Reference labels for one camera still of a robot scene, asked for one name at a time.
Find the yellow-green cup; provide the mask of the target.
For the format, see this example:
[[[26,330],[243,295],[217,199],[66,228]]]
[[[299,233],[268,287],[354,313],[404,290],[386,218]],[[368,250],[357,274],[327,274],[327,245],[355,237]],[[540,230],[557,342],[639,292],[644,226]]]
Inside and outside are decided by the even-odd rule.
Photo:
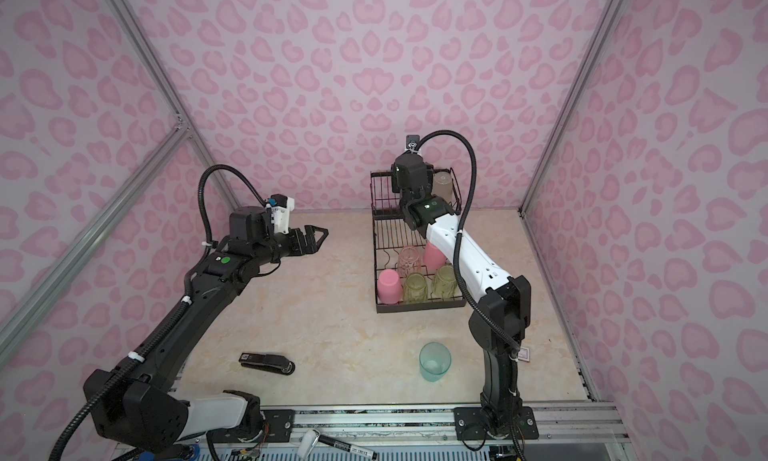
[[[440,171],[434,174],[432,194],[449,204],[454,203],[453,177],[449,172]]]

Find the green cup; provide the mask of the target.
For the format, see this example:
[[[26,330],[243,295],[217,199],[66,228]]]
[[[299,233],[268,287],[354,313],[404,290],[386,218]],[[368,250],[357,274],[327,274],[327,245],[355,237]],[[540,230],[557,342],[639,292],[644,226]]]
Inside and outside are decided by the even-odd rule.
[[[403,302],[406,304],[424,303],[429,299],[427,278],[418,272],[409,274],[403,284]]]
[[[442,301],[450,301],[455,297],[456,289],[457,280],[453,266],[445,264],[438,268],[432,280],[432,297]]]

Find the pink cup front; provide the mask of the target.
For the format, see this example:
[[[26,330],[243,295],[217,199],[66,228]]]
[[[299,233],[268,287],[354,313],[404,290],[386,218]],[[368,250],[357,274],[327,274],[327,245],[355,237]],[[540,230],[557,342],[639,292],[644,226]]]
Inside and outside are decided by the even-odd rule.
[[[396,305],[402,300],[403,288],[399,273],[394,269],[383,270],[376,283],[378,303]]]

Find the orange translucent cup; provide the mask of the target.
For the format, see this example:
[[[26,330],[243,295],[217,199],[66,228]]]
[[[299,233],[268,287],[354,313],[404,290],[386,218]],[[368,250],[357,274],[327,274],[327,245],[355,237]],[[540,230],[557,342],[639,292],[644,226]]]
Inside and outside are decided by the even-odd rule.
[[[422,273],[421,251],[415,246],[402,248],[398,255],[396,271],[399,276],[406,279],[414,273]]]

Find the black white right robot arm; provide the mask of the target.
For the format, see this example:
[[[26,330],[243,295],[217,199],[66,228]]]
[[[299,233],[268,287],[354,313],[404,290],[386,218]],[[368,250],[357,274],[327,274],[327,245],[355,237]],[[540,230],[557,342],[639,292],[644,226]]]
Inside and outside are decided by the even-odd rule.
[[[473,310],[468,325],[484,356],[481,425],[491,437],[516,434],[522,409],[518,354],[530,326],[530,283],[498,266],[466,232],[468,207],[457,213],[432,193],[434,168],[419,154],[398,156],[391,176],[404,221],[450,261],[462,297]]]

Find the teal cup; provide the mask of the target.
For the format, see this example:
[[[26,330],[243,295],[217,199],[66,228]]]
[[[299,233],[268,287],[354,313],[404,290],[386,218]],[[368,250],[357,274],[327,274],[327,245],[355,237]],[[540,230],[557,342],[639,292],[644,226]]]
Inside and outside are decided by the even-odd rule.
[[[425,344],[420,350],[418,360],[420,373],[428,382],[441,380],[452,364],[449,349],[439,342]]]

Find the pink cup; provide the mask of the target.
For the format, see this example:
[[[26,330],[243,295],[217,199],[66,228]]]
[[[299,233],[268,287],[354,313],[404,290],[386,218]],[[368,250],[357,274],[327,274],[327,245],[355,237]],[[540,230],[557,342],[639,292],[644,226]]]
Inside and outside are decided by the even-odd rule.
[[[396,305],[402,300],[403,288],[399,273],[394,269],[383,270],[376,283],[378,303]]]
[[[436,272],[446,263],[446,256],[431,242],[427,242],[423,253],[423,264],[426,269],[430,272]]]

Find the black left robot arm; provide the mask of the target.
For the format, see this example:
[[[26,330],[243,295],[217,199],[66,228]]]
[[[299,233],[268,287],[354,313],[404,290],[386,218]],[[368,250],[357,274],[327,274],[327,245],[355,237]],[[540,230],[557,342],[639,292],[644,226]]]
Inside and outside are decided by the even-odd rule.
[[[229,390],[193,401],[170,393],[182,365],[216,318],[264,266],[287,257],[312,255],[328,236],[307,225],[279,230],[273,208],[240,208],[229,218],[229,233],[211,241],[209,251],[189,270],[184,294],[166,317],[112,370],[96,370],[83,387],[85,405],[67,427],[72,433],[91,419],[99,436],[159,454],[181,439],[226,433],[253,440],[262,435],[264,417],[257,396]]]

